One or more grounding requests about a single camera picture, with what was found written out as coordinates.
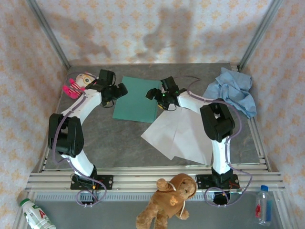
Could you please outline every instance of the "pink toy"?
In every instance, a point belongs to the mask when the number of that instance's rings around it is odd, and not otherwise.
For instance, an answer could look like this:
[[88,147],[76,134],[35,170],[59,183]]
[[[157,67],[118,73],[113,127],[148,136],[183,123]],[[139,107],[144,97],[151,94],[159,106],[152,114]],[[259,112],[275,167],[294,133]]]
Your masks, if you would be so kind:
[[[76,80],[69,79],[69,83],[71,84],[70,87],[84,91],[86,86],[94,80],[94,78],[89,75],[79,74],[76,77]],[[62,89],[70,98],[78,99],[81,95],[81,92],[79,90],[73,90],[70,87],[64,85]]]

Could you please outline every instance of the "green cloth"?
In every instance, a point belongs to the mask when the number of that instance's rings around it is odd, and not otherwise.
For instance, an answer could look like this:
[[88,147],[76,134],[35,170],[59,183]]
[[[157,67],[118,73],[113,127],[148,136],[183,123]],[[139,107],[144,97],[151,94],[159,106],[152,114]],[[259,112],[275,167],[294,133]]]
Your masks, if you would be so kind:
[[116,101],[112,117],[153,123],[157,118],[157,101],[147,99],[146,94],[152,88],[160,88],[161,82],[124,76],[122,83],[127,88],[128,93]]

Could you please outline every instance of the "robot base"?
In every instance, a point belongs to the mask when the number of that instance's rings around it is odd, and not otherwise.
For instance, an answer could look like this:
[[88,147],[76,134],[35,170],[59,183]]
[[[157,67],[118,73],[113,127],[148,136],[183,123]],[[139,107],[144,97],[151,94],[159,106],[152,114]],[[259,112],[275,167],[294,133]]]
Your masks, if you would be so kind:
[[[104,188],[98,183],[94,183],[79,175],[74,174],[71,179],[71,190],[93,190],[93,186],[95,186],[95,190],[104,190]],[[113,175],[96,175],[94,179],[102,182],[106,186],[107,190],[112,190]]]
[[[219,182],[219,179],[215,177],[215,174],[205,174],[205,175],[196,175],[196,182],[198,184],[198,189],[208,189],[211,187],[218,187],[225,190],[228,199],[230,200],[230,191],[231,189],[240,189],[238,176],[233,174],[230,178],[222,183]],[[225,205],[228,203],[226,197],[222,192],[214,191],[213,202],[217,205]]]

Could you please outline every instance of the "patterned backdrop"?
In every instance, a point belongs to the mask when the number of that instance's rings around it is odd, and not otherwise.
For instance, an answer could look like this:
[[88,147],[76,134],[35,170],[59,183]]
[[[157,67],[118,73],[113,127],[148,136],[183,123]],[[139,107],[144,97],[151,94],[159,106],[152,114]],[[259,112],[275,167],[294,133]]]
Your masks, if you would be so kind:
[[239,62],[271,0],[38,0],[72,65]]
[[305,8],[282,4],[245,73],[253,76],[258,121],[269,157],[284,175],[300,228],[305,225]]
[[25,0],[0,4],[0,229],[41,157],[65,71]]

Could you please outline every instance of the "water bottle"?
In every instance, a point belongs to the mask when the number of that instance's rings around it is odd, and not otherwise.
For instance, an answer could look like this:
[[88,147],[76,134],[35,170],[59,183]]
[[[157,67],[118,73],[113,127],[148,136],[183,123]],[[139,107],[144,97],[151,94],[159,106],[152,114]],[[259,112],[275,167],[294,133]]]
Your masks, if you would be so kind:
[[21,201],[20,206],[32,229],[56,229],[42,209],[30,199]]
[[257,194],[255,216],[258,223],[264,226],[270,226],[272,212],[272,199],[268,193],[266,185],[261,186],[261,191]]

